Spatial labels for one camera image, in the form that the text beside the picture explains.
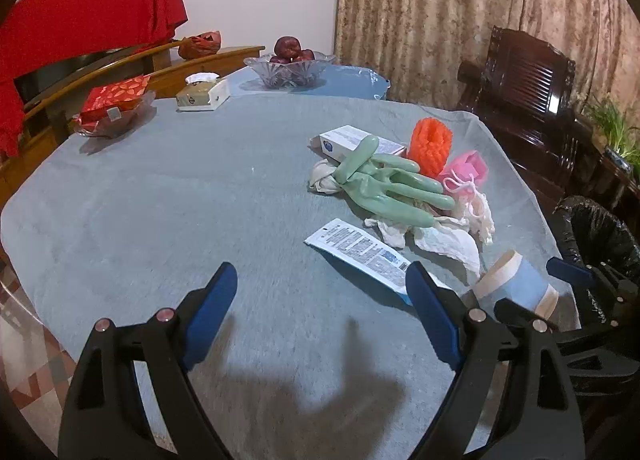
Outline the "white tissue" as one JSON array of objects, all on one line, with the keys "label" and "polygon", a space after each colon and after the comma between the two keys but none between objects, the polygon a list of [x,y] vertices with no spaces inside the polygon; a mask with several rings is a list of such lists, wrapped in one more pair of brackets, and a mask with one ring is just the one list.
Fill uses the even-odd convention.
[{"label": "white tissue", "polygon": [[484,193],[462,193],[454,198],[456,206],[451,216],[434,216],[431,227],[420,228],[390,221],[368,218],[364,225],[376,228],[382,240],[396,250],[402,250],[408,235],[414,245],[427,253],[435,253],[458,261],[467,272],[480,276],[478,243],[494,242],[495,224]]},{"label": "white tissue", "polygon": [[323,159],[311,169],[308,180],[308,189],[314,193],[327,195],[337,194],[342,191],[341,185],[333,177],[336,166],[327,159]]}]

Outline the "pink foam fruit net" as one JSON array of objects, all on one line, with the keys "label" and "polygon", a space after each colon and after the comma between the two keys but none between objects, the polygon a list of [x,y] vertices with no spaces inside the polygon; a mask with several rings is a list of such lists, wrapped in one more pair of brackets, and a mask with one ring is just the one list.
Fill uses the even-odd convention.
[{"label": "pink foam fruit net", "polygon": [[455,157],[437,176],[445,191],[454,197],[473,195],[486,181],[488,165],[477,151]]}]

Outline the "orange foam fruit net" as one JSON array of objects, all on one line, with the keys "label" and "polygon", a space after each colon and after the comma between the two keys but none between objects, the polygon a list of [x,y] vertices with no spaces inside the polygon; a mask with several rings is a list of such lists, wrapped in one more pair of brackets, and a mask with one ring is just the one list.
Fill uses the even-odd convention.
[{"label": "orange foam fruit net", "polygon": [[452,146],[452,132],[441,121],[425,117],[414,126],[407,157],[420,166],[420,173],[436,178],[444,169]]}]

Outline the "white printed tube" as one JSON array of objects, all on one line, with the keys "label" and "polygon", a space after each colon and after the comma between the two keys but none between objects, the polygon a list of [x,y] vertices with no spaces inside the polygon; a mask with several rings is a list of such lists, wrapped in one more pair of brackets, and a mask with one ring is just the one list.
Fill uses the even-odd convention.
[{"label": "white printed tube", "polygon": [[369,232],[334,218],[307,237],[305,243],[351,265],[392,290],[405,304],[411,304],[406,288],[410,261]]}]

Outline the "green rubber glove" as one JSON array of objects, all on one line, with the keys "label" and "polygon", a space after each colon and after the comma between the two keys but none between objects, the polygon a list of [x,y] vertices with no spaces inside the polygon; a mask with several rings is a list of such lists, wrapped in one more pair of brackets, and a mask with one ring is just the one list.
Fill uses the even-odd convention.
[{"label": "green rubber glove", "polygon": [[412,160],[378,153],[379,144],[378,137],[367,135],[332,173],[356,205],[378,218],[420,228],[431,227],[434,215],[418,204],[454,209],[456,200],[439,181],[421,175],[420,166]]}]

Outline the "green potted plant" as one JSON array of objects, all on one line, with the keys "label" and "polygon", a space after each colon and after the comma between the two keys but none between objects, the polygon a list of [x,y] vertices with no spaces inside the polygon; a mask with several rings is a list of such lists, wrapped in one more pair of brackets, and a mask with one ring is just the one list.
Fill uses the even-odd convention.
[{"label": "green potted plant", "polygon": [[639,128],[632,126],[627,115],[610,96],[598,99],[592,96],[584,106],[584,112],[604,137],[605,146],[639,172]]}]

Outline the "grey-blue table cloth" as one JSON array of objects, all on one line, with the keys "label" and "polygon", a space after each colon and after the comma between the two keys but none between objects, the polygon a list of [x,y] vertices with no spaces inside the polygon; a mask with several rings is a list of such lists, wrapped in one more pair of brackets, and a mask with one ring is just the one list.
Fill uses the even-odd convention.
[{"label": "grey-blue table cloth", "polygon": [[451,370],[416,313],[384,285],[306,244],[363,212],[308,188],[312,137],[344,125],[398,142],[424,117],[454,154],[485,160],[506,251],[544,270],[558,253],[535,195],[473,114],[416,104],[252,94],[180,113],[160,100],[124,137],[68,138],[9,199],[1,242],[41,320],[78,357],[93,324],[148,320],[238,272],[229,313],[190,379],[239,459],[405,459],[444,398]]}]

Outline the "white toothpaste box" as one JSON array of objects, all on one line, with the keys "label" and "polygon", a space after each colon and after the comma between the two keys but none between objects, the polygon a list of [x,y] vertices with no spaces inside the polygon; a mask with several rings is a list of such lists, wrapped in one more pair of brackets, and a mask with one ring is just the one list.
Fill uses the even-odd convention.
[{"label": "white toothpaste box", "polygon": [[[318,136],[319,148],[326,157],[341,162],[356,150],[359,143],[368,136],[370,133],[367,131],[352,125],[344,125],[320,134]],[[404,145],[383,137],[376,137],[376,139],[378,139],[376,154],[395,155],[395,157],[403,157],[406,154],[407,148]]]}]

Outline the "blue plastic table cover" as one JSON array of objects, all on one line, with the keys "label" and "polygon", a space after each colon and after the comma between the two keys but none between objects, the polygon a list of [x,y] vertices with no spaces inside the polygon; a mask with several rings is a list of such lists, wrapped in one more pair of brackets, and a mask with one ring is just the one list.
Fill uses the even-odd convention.
[{"label": "blue plastic table cover", "polygon": [[385,100],[390,82],[371,70],[359,66],[330,65],[309,88],[285,86],[267,88],[257,73],[246,66],[229,74],[226,79],[232,97],[250,94],[306,94],[307,96],[346,97]]}]

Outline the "patterned beige curtain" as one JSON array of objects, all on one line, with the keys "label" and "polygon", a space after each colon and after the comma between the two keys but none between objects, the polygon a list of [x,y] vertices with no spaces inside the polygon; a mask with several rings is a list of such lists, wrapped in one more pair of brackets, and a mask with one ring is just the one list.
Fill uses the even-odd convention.
[{"label": "patterned beige curtain", "polygon": [[572,59],[576,97],[638,108],[639,21],[627,0],[337,0],[335,51],[385,76],[394,100],[454,108],[459,65],[485,62],[495,27]]}]

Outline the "red snack packet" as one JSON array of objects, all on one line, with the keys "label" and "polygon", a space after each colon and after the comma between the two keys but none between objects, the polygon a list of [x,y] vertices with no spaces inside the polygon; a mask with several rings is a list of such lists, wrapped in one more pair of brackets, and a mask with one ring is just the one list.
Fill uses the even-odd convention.
[{"label": "red snack packet", "polygon": [[141,75],[92,88],[78,115],[79,122],[81,125],[96,123],[107,117],[111,108],[118,108],[120,112],[133,110],[142,101],[149,80],[149,75]]}]

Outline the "tissue box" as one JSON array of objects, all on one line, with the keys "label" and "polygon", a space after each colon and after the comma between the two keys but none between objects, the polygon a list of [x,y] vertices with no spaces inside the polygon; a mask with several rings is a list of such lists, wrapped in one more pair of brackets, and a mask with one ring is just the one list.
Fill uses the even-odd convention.
[{"label": "tissue box", "polygon": [[201,72],[186,76],[186,86],[176,94],[181,112],[215,111],[231,96],[227,79],[217,73]]}]

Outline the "glass fruit bowl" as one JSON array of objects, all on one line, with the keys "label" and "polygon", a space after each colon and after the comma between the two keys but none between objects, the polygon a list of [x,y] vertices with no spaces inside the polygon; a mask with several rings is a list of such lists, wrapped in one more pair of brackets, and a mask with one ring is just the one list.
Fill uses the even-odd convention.
[{"label": "glass fruit bowl", "polygon": [[245,58],[244,64],[251,68],[262,83],[270,89],[283,87],[309,88],[318,84],[322,72],[336,60],[336,56],[315,51],[314,60],[287,64],[270,61],[270,54],[258,58]]}]

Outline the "red apples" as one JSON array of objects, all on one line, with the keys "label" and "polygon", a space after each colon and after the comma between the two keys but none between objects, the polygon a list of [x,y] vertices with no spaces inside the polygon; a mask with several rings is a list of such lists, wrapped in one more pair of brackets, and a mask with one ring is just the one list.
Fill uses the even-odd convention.
[{"label": "red apples", "polygon": [[314,60],[314,52],[303,49],[299,40],[293,36],[280,37],[273,47],[274,53],[270,58],[272,63],[288,64]]}]

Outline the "red cloth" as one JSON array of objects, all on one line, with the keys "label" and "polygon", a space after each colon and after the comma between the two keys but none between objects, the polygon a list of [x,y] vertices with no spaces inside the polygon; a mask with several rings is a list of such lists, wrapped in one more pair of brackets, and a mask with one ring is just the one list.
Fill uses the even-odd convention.
[{"label": "red cloth", "polygon": [[153,45],[186,22],[183,0],[20,0],[1,24],[1,151],[18,154],[24,103],[14,79],[105,50]]}]

